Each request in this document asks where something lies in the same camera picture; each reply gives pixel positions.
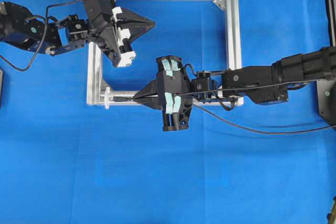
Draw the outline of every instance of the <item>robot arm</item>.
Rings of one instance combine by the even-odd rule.
[[[131,43],[155,23],[125,8],[115,0],[83,0],[88,20],[69,15],[63,20],[33,15],[26,7],[10,2],[0,4],[0,41],[22,50],[51,56],[96,43],[115,67],[127,67],[135,58]],[[65,28],[68,43],[62,45],[58,30]]]
[[[283,58],[271,66],[244,67],[237,70],[197,72],[189,80],[182,60],[176,56],[156,59],[158,73],[133,100],[153,109],[162,110],[163,130],[177,131],[188,128],[194,99],[199,102],[232,102],[248,96],[256,104],[268,105],[288,101],[288,90],[304,87],[311,81],[333,80],[336,76],[336,47],[322,48],[309,54]],[[222,89],[211,79],[221,75]],[[330,109],[336,108],[331,96]]]

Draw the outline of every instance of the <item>wire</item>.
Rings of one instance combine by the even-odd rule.
[[[45,19],[43,16],[41,16],[41,15],[34,15],[34,16],[30,16],[30,17],[25,18],[25,22],[28,22],[28,21],[31,21],[31,20],[33,20],[33,19],[37,19],[37,18],[40,18],[40,19],[42,19],[43,21],[46,20],[46,19]],[[53,22],[57,22],[57,21],[58,21],[58,19],[55,18],[54,16],[49,16],[48,19],[51,19]]]
[[[197,77],[197,75],[195,74],[194,68],[193,68],[193,66],[192,66],[190,63],[184,65],[184,68],[186,68],[186,67],[189,67],[190,70],[191,70],[191,72],[193,73],[193,75],[194,75],[195,77]]]
[[[187,92],[187,93],[179,93],[179,94],[176,94],[176,95],[204,94],[204,93],[211,93],[211,92],[218,92],[218,91],[246,91],[246,90],[253,90],[253,89],[261,89],[261,88],[270,88],[270,87],[282,86],[282,85],[293,84],[293,83],[318,81],[318,80],[320,80],[320,79],[308,79],[308,80],[304,80],[304,81],[286,81],[286,82],[282,82],[282,83],[270,84],[270,85],[264,85],[264,86],[254,86],[254,87],[244,87],[244,88],[229,88],[229,89],[213,89],[213,90],[207,90],[207,91],[194,91],[194,92]]]
[[[220,105],[223,107],[224,110],[226,110],[226,111],[231,111],[231,110],[233,110],[233,109],[235,108],[235,106],[236,106],[236,102],[235,102],[235,101],[231,101],[231,107],[228,107],[228,106],[226,106],[226,105],[222,102],[221,98],[219,98],[219,96],[218,96],[217,93],[213,92],[213,94],[214,94],[214,96],[216,97],[216,99],[219,101]]]
[[[296,86],[296,87],[288,87],[287,89],[288,89],[288,90],[299,90],[299,89],[304,88],[304,87],[307,86],[308,84],[309,84],[309,82],[308,82],[308,83],[303,83],[302,85],[299,85],[299,86]]]
[[[263,135],[289,135],[289,134],[300,134],[300,133],[308,133],[308,132],[315,132],[315,131],[321,131],[321,130],[325,130],[325,129],[329,129],[329,128],[334,128],[336,127],[336,125],[330,125],[330,126],[325,126],[325,127],[320,127],[320,128],[315,128],[315,129],[309,129],[309,130],[303,130],[303,131],[287,131],[287,132],[267,132],[267,131],[258,131],[258,130],[254,130],[251,128],[247,128],[244,126],[241,126],[239,124],[235,124],[233,122],[230,122],[222,117],[220,117],[219,115],[216,115],[214,113],[212,113],[211,111],[207,110],[206,108],[203,108],[199,105],[194,104],[195,107],[199,108],[200,110],[203,110],[204,112],[214,116],[215,118],[221,120],[224,123],[227,123],[231,126],[237,127],[239,129],[245,130],[245,131],[251,131],[254,133],[258,133],[258,134],[263,134]]]
[[[47,6],[46,8],[46,15],[45,15],[45,18],[44,18],[44,31],[43,31],[43,35],[42,35],[42,39],[40,40],[40,43],[38,44],[38,47],[35,51],[35,53],[33,54],[33,56],[31,57],[28,65],[25,67],[25,68],[18,68],[17,66],[15,66],[14,64],[12,64],[10,61],[8,61],[5,57],[1,56],[0,55],[0,58],[2,60],[4,60],[7,64],[9,64],[12,68],[18,70],[18,71],[21,71],[21,72],[24,72],[24,71],[27,71],[33,64],[38,52],[40,51],[41,47],[42,47],[42,44],[46,38],[46,35],[47,35],[47,30],[48,30],[48,21],[50,19],[50,17],[48,17],[48,13],[49,13],[49,9],[50,8],[53,8],[53,7],[57,7],[57,6],[67,6],[67,5],[73,5],[79,1],[84,1],[84,0],[75,0],[75,1],[71,1],[71,2],[65,2],[65,3],[60,3],[60,4],[53,4],[53,5],[49,5]]]

